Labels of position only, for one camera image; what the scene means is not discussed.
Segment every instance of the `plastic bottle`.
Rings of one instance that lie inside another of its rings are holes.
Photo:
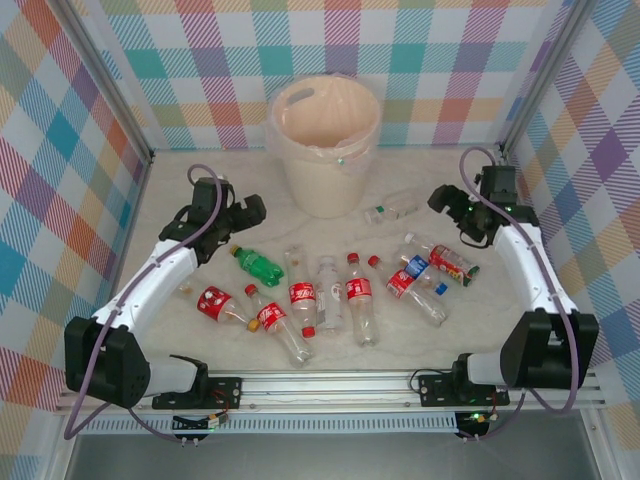
[[[202,292],[198,310],[220,323],[239,320],[250,332],[255,332],[260,327],[257,319],[250,318],[231,295],[217,287],[211,286]]]
[[[344,327],[342,317],[342,284],[338,277],[336,260],[322,257],[316,282],[317,320],[316,328],[325,332],[338,332]]]
[[[369,224],[382,223],[383,220],[397,220],[418,211],[427,203],[424,189],[411,188],[400,190],[384,198],[382,204],[364,212],[364,218]]]
[[[357,253],[347,255],[349,262],[349,280],[346,283],[347,300],[353,318],[353,336],[360,346],[372,346],[378,343],[378,328],[373,316],[371,283],[360,266]]]
[[[439,327],[445,321],[447,314],[444,307],[403,268],[398,270],[393,265],[381,261],[376,255],[369,258],[369,265],[376,270],[389,292],[400,300],[416,305],[430,324]]]
[[[442,274],[420,255],[415,254],[415,248],[408,245],[401,246],[393,255],[398,267],[403,268],[414,280],[427,291],[442,295],[447,291],[447,285],[442,282]]]
[[[298,329],[289,321],[287,314],[274,300],[263,295],[255,285],[244,289],[251,299],[256,318],[265,331],[278,339],[289,355],[289,361],[296,368],[303,367],[313,357],[313,350],[300,336]]]
[[[424,259],[439,270],[448,273],[460,285],[468,286],[476,277],[480,267],[444,245],[431,242],[413,232],[407,233],[404,241],[422,251]]]
[[[267,287],[275,287],[284,277],[284,272],[267,257],[260,255],[255,250],[240,248],[237,245],[231,247],[231,255],[238,259],[238,264],[249,275],[256,277]]]
[[[301,245],[289,247],[284,252],[289,277],[289,301],[293,316],[302,326],[302,336],[316,335],[316,295],[309,276],[307,257]]]

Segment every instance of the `cable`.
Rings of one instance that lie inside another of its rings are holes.
[[[499,433],[503,432],[505,430],[505,428],[507,428],[511,423],[513,423],[516,418],[518,418],[518,415],[520,415],[520,410],[522,410],[522,407],[524,405],[524,399],[525,399],[526,396],[527,396],[527,392],[525,390],[523,390],[522,391],[522,395],[520,396],[520,401],[518,402],[518,405],[516,405],[516,408],[513,411],[513,413],[511,414],[511,416],[509,418],[507,418],[504,421],[504,423],[502,425],[500,425],[498,428],[496,428],[495,430],[492,430],[491,432],[483,435],[482,437],[469,435],[467,432],[463,432],[462,430],[459,430],[459,429],[458,429],[458,433],[460,433],[460,435],[465,437],[467,440],[473,440],[473,441],[476,441],[476,442],[479,442],[480,440],[484,441],[484,440],[487,440],[489,438],[495,437]]]
[[[471,191],[471,193],[473,193],[476,197],[478,197],[478,200],[480,202],[482,202],[484,205],[486,205],[487,207],[489,207],[491,210],[498,213],[502,217],[506,218],[509,221],[509,223],[513,225],[516,231],[522,236],[522,238],[527,242],[527,246],[531,250],[531,253],[533,253],[533,256],[535,257],[536,262],[540,267],[540,271],[542,273],[542,276],[544,277],[545,283],[547,284],[547,288],[549,289],[549,292],[551,292],[551,299],[553,300],[553,303],[556,309],[558,310],[558,313],[560,314],[560,318],[562,319],[562,324],[564,325],[564,328],[567,331],[567,340],[569,342],[569,354],[571,357],[571,386],[569,389],[569,397],[567,398],[566,403],[560,409],[553,408],[534,389],[530,389],[531,394],[536,398],[536,400],[538,400],[538,402],[540,402],[540,405],[542,405],[549,412],[559,413],[559,414],[567,413],[571,410],[571,408],[573,407],[573,404],[576,401],[576,396],[578,395],[578,383],[579,383],[579,377],[580,377],[579,363],[578,363],[578,347],[576,344],[575,334],[573,333],[573,328],[571,327],[571,321],[569,320],[567,313],[564,311],[564,306],[560,301],[560,298],[558,296],[558,291],[556,290],[556,287],[553,284],[551,275],[547,271],[547,267],[544,264],[542,255],[538,251],[538,247],[535,245],[535,243],[533,242],[529,234],[525,231],[524,228],[522,228],[522,226],[518,223],[518,221],[515,218],[513,218],[511,215],[509,215],[507,212],[502,210],[497,205],[493,204],[492,202],[484,198],[482,195],[480,195],[478,191],[475,189],[475,185],[473,184],[473,182],[471,182],[469,177],[467,177],[467,175],[464,173],[464,162],[467,156],[469,155],[469,153],[473,152],[474,150],[484,153],[487,157],[489,157],[493,165],[496,164],[496,161],[493,158],[493,155],[491,155],[491,152],[489,152],[487,149],[482,147],[469,147],[464,151],[464,153],[462,154],[462,157],[460,157],[460,176],[462,177],[462,181],[464,182],[466,187]]]
[[[191,242],[193,242],[202,234],[204,234],[209,229],[209,227],[213,224],[216,217],[218,216],[218,213],[220,212],[220,208],[222,207],[222,186],[220,185],[220,180],[218,180],[218,176],[215,174],[215,172],[211,168],[201,163],[196,163],[194,165],[191,165],[187,170],[187,178],[189,180],[189,183],[191,183],[192,185],[195,185],[195,181],[193,180],[191,174],[193,173],[194,170],[198,168],[206,171],[209,175],[211,175],[215,182],[217,198],[216,198],[216,205],[213,208],[213,212],[211,213],[211,216],[205,222],[205,224],[202,227],[200,227],[196,232],[194,232],[188,238],[174,245],[169,250],[167,250],[166,252],[158,256],[158,258],[156,258],[155,263],[149,264],[143,271],[141,271],[138,275],[136,275],[133,278],[133,280],[131,280],[127,288],[124,289],[124,291],[122,292],[122,295],[120,295],[120,298],[116,302],[115,308],[111,311],[111,313],[109,314],[109,317],[107,318],[107,321],[105,322],[104,326],[100,330],[100,334],[98,335],[98,338],[96,339],[96,343],[93,346],[93,350],[91,351],[91,356],[89,357],[89,363],[87,364],[87,370],[84,374],[84,379],[82,380],[80,391],[78,392],[78,398],[74,403],[73,408],[71,409],[71,414],[69,415],[69,421],[67,422],[67,425],[64,429],[65,440],[71,440],[73,437],[75,437],[91,420],[93,420],[100,412],[102,412],[105,408],[111,405],[109,402],[105,402],[104,404],[100,405],[94,412],[92,412],[89,415],[89,417],[87,417],[84,421],[82,421],[80,425],[78,425],[77,427],[74,427],[74,424],[78,419],[78,414],[80,413],[80,408],[82,407],[82,404],[84,403],[84,399],[87,396],[87,390],[89,389],[89,383],[91,382],[93,370],[95,369],[96,362],[98,361],[98,354],[100,353],[100,348],[104,343],[104,339],[107,336],[107,333],[109,331],[109,328],[111,327],[111,324],[113,324],[113,322],[115,321],[118,313],[122,311],[122,307],[124,307],[127,298],[129,298],[131,293],[140,284],[140,282],[142,282],[142,280],[154,268],[159,266],[167,257],[170,257],[176,251],[183,248],[185,245],[189,245]],[[146,430],[150,431],[151,433],[154,433],[156,436],[159,436],[165,439],[170,438],[172,440],[176,440],[173,437],[169,437],[168,435],[165,435],[161,432],[154,430],[153,428],[149,427],[146,424],[143,425],[144,422],[142,422],[142,420],[140,420],[131,409],[129,409],[129,413]]]
[[[437,368],[419,368],[417,369],[415,372],[413,372],[413,374],[411,375],[411,378],[409,379],[409,388],[411,389],[411,391],[413,393],[417,393],[418,395],[420,395],[420,392],[418,390],[416,390],[415,388],[413,388],[413,379],[416,378],[416,375],[418,374],[418,372],[434,372],[434,373],[439,373],[440,375],[447,375],[450,372],[445,372],[444,370],[438,370]]]

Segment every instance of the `colorful checkered wall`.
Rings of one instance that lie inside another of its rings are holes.
[[[594,363],[640,467],[638,0],[600,0],[515,153],[562,284],[600,320]]]
[[[62,331],[104,303],[143,161],[45,0],[0,2],[0,479],[28,480]]]
[[[150,142],[175,149],[263,146],[274,90],[327,72],[383,100],[383,145],[493,143],[542,19],[570,3],[74,0]]]

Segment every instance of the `bucket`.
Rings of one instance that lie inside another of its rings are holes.
[[[267,149],[282,159],[300,209],[333,218],[358,205],[380,118],[373,93],[348,77],[309,77],[275,95],[266,124]]]

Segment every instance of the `bucket handle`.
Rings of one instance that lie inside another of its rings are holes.
[[[287,98],[287,105],[293,105],[294,103],[298,103],[300,100],[304,100],[305,98],[312,97],[316,93],[315,88],[307,87],[302,90],[298,90],[296,93],[293,93]]]

